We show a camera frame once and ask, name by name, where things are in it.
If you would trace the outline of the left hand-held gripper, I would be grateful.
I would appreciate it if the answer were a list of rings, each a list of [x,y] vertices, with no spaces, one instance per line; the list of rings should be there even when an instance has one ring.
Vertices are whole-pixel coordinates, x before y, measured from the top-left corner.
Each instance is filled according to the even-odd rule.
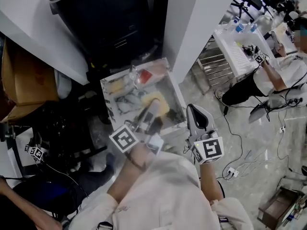
[[[164,144],[163,139],[158,133],[150,134],[154,120],[159,114],[161,102],[154,98],[151,103],[146,106],[137,118],[137,122],[126,120],[124,124],[116,129],[109,138],[113,144],[122,152],[126,153],[136,144],[143,143],[157,155]]]

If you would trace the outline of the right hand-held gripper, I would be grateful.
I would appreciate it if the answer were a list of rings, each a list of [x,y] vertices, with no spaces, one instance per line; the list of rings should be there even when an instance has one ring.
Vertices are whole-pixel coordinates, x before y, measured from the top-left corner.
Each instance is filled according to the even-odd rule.
[[[198,164],[207,164],[224,156],[223,138],[214,129],[213,116],[204,108],[188,104],[187,125],[190,131],[188,148]]]

